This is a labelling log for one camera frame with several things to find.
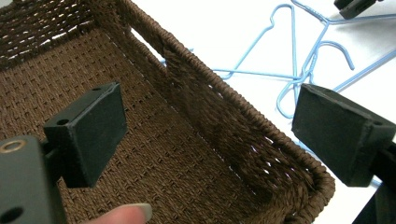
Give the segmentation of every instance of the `brown woven basket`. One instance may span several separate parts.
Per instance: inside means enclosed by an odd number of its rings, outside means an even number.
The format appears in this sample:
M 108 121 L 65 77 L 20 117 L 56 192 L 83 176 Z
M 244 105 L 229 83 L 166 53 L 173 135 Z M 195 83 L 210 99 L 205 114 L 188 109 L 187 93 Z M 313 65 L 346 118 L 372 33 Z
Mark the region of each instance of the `brown woven basket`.
M 139 202 L 150 223 L 311 223 L 334 193 L 320 162 L 128 0 L 14 0 L 0 41 L 0 139 L 44 138 L 85 91 L 121 84 L 129 131 L 97 186 L 59 182 L 70 223 Z

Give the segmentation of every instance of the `wire hanger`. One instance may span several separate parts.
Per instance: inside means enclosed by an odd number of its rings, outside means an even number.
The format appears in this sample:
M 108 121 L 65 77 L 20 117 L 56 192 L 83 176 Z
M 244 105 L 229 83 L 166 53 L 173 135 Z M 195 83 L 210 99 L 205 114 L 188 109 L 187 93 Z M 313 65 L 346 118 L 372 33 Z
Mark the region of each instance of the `wire hanger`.
M 304 11 L 307 13 L 311 14 L 314 18 L 319 20 L 324 26 L 319 34 L 316 42 L 314 43 L 312 49 L 308 53 L 308 55 L 305 58 L 304 64 L 302 65 L 301 72 L 300 74 L 297 75 L 297 60 L 296 60 L 296 36 L 295 36 L 295 13 L 294 13 L 294 7 L 293 5 L 289 4 L 281 4 L 273 10 L 270 21 L 271 25 L 268 27 L 265 27 L 262 32 L 256 37 L 256 39 L 252 42 L 252 44 L 249 46 L 249 48 L 246 50 L 246 52 L 242 55 L 238 63 L 234 66 L 233 69 L 224 69 L 224 68 L 213 68 L 214 71 L 217 72 L 228 72 L 229 74 L 226 75 L 225 77 L 222 77 L 223 79 L 229 79 L 233 76 L 235 73 L 240 73 L 240 74 L 250 74 L 250 75 L 260 75 L 260 76 L 267 76 L 267 77 L 282 77 L 289 79 L 290 81 L 286 84 L 284 89 L 279 93 L 276 99 L 276 108 L 287 119 L 292 119 L 293 114 L 288 114 L 284 111 L 284 109 L 281 106 L 281 102 L 286 96 L 286 94 L 289 92 L 290 87 L 292 86 L 293 89 L 293 94 L 294 94 L 294 102 L 297 104 L 297 99 L 298 99 L 298 94 L 299 94 L 299 88 L 302 83 L 306 81 L 306 79 L 309 77 L 309 81 L 311 83 L 314 83 L 314 69 L 316 66 L 316 61 L 318 59 L 318 50 L 323 47 L 323 46 L 331 46 L 336 49 L 339 49 L 342 51 L 342 53 L 345 55 L 346 61 L 349 64 L 349 68 L 353 70 L 355 68 L 349 53 L 347 52 L 347 49 L 345 49 L 341 44 L 330 41 L 330 40 L 323 40 L 323 37 L 326 35 L 329 27 L 331 25 L 342 25 L 342 24 L 348 24 L 348 23 L 354 23 L 354 22 L 365 22 L 365 21 L 372 21 L 372 20 L 390 20 L 390 19 L 396 19 L 396 14 L 387 14 L 387 15 L 376 15 L 376 16 L 366 16 L 366 17 L 358 17 L 354 18 L 352 20 L 344 20 L 344 19 L 330 19 L 319 12 L 315 11 L 312 7 L 303 5 L 297 0 L 290 0 L 295 6 L 302 8 Z M 248 70 L 239 70 L 239 66 L 242 64 L 242 62 L 246 59 L 246 57 L 249 55 L 249 53 L 253 50 L 253 48 L 256 46 L 256 44 L 262 39 L 262 37 L 268 32 L 269 30 L 273 29 L 275 27 L 275 20 L 274 16 L 276 12 L 282 8 L 282 7 L 288 7 L 291 10 L 291 40 L 292 40 L 292 64 L 293 64 L 293 69 L 292 69 L 292 75 L 287 75 L 287 74 L 276 74 L 276 73 L 267 73 L 267 72 L 258 72 L 258 71 L 248 71 Z M 359 78 L 364 77 L 367 75 L 369 72 L 373 71 L 377 67 L 381 66 L 382 64 L 386 63 L 389 61 L 391 58 L 396 57 L 395 54 L 396 52 L 393 51 L 390 54 L 384 56 L 383 58 L 379 59 L 377 62 L 369 65 L 367 68 L 363 69 L 360 71 L 357 75 L 349 78 L 348 80 L 344 81 L 341 83 L 339 86 L 334 88 L 335 91 L 340 91 L 341 89 L 346 88 L 347 86 L 351 85 L 355 81 L 357 81 Z

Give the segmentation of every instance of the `white surface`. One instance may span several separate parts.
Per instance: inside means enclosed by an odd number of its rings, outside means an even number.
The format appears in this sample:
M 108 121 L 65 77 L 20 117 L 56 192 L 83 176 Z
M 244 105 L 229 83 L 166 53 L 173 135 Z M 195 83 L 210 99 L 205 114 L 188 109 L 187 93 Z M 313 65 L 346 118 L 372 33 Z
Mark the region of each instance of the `white surface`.
M 134 0 L 154 20 L 173 33 L 187 48 L 209 67 L 232 68 L 258 33 L 270 24 L 273 8 L 289 1 L 155 1 Z M 316 11 L 332 18 L 340 18 L 333 0 L 305 0 Z M 297 57 L 299 71 L 323 25 L 312 16 L 296 9 Z M 369 8 L 363 15 L 396 13 L 395 1 L 384 1 Z M 241 69 L 267 71 L 291 75 L 290 10 L 281 9 L 275 16 L 276 27 L 267 33 Z M 320 50 L 316 82 L 333 88 L 385 53 L 396 49 L 396 20 L 332 26 L 324 39 L 343 44 L 356 66 L 348 70 L 340 51 L 324 47 Z M 342 91 L 349 99 L 380 116 L 396 122 L 395 90 L 396 60 L 369 74 L 352 87 Z M 276 110 L 276 97 L 285 81 L 268 77 L 234 75 L 227 81 L 244 95 L 281 131 L 293 136 L 290 119 Z M 291 113 L 292 95 L 283 103 Z M 336 181 L 336 192 L 330 204 L 319 215 L 316 224 L 351 223 L 374 194 L 374 188 L 347 188 Z

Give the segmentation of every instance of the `screw hole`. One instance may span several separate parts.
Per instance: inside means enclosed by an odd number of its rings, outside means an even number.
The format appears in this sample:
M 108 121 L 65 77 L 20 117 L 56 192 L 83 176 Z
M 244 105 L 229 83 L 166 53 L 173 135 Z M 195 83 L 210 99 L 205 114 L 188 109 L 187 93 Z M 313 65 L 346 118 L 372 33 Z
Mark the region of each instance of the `screw hole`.
M 69 122 L 68 119 L 61 119 L 61 120 L 59 120 L 58 122 L 56 122 L 56 124 L 58 124 L 58 125 L 65 125 L 65 124 L 68 123 L 68 122 Z
M 0 146 L 0 153 L 8 153 L 19 150 L 26 145 L 26 141 L 24 140 L 16 140 L 7 142 L 4 145 Z
M 6 211 L 0 216 L 0 223 L 11 223 L 18 219 L 23 213 L 21 207 L 14 207 Z

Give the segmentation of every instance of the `black plastic block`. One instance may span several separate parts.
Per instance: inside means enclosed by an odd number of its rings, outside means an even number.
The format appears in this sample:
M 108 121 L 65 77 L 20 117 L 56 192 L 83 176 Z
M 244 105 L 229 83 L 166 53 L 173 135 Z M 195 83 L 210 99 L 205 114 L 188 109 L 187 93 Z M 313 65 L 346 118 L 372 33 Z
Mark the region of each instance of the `black plastic block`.
M 292 131 L 349 187 L 367 187 L 378 150 L 392 143 L 396 125 L 337 92 L 303 84 Z

